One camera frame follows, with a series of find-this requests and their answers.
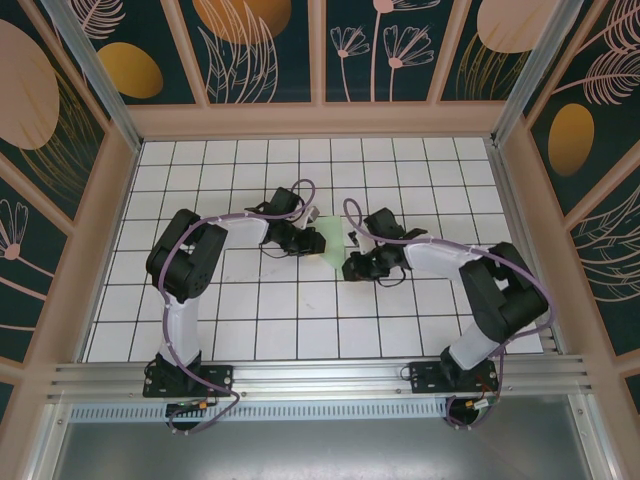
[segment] flower illustration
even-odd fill
[[[336,47],[336,52],[340,57],[340,66],[342,68],[342,84],[344,85],[344,93],[347,96],[347,102],[351,101],[349,97],[349,88],[347,87],[347,76],[344,71],[344,59],[347,57],[355,57],[369,52],[369,44],[365,43],[366,37],[362,33],[362,27],[347,27],[344,34],[340,27],[331,29],[331,41]]]
[[[373,8],[376,9],[376,23],[373,28],[373,52],[371,54],[371,101],[376,101],[376,53],[378,51],[378,31],[380,18],[391,12],[410,12],[412,10],[424,10],[436,7],[440,0],[373,0]]]
[[[427,34],[428,27],[423,29],[407,27],[398,37],[398,26],[384,29],[384,48],[391,67],[389,83],[389,101],[393,101],[393,77],[395,71],[402,67],[415,67],[433,61],[433,50],[427,50],[431,39]]]
[[[0,260],[18,260],[28,267],[53,278],[51,272],[34,265],[20,256],[21,244],[24,238],[24,232],[27,229],[28,219],[29,209],[22,205],[22,203],[16,202],[16,208],[12,211],[11,205],[9,205],[6,199],[3,198],[0,200]],[[0,277],[0,284],[6,285],[26,295],[31,295],[39,300],[44,301],[47,298],[46,295],[42,295],[3,277]],[[6,325],[0,325],[0,327],[9,328]]]
[[[20,244],[27,229],[29,209],[20,202],[15,212],[6,199],[0,201],[0,258],[16,260],[20,257]]]
[[[378,13],[391,13],[394,10],[424,10],[425,8],[435,7],[440,3],[440,0],[418,0],[411,2],[408,0],[373,0],[373,8]]]

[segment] wall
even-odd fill
[[[188,138],[487,134],[557,3],[71,5],[141,135]]]
[[[639,67],[640,2],[594,1],[505,146],[568,349],[585,355],[628,472],[640,471]]]
[[[43,386],[83,334],[134,152],[31,1],[2,2],[0,44],[0,464],[13,478]]]

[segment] cable connector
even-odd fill
[[[473,410],[482,410],[483,408],[489,408],[497,403],[496,397],[482,398],[480,400],[469,400],[464,405],[467,408],[472,408]]]

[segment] vertical metal pole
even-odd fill
[[[51,17],[62,38],[71,50],[76,61],[91,82],[104,107],[115,124],[120,128],[129,147],[137,152],[140,149],[140,136],[133,120],[129,116],[122,97],[117,92],[95,49],[82,31],[80,24],[67,2],[60,0],[40,0]]]
[[[567,32],[580,12],[582,2],[583,0],[558,1],[549,23],[542,32],[538,44],[529,55],[527,63],[504,105],[502,114],[493,128],[493,140],[498,147],[504,145],[504,142],[509,138],[509,134],[524,111],[527,102],[544,77],[556,52],[562,46]]]

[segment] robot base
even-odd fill
[[[233,367],[231,365],[202,365],[200,355],[187,367],[200,378],[231,389],[233,386]],[[145,368],[145,381],[142,396],[145,398],[204,398],[228,397],[231,394],[207,392],[207,387],[192,380],[178,367],[167,362],[162,355],[156,355],[155,364]]]
[[[481,393],[483,383],[493,391],[498,389],[496,366],[490,360],[465,371],[455,386],[443,373],[441,361],[413,362],[408,368],[412,393]]]

